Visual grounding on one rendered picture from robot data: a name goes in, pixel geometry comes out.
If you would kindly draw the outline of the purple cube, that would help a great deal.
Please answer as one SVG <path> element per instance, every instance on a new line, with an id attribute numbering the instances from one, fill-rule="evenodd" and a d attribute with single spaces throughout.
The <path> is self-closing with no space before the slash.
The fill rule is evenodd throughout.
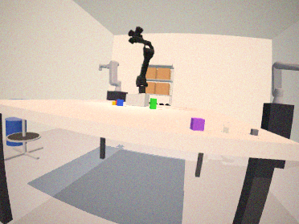
<path id="1" fill-rule="evenodd" d="M 205 119 L 201 117 L 192 118 L 190 121 L 190 128 L 192 131 L 204 131 Z"/>

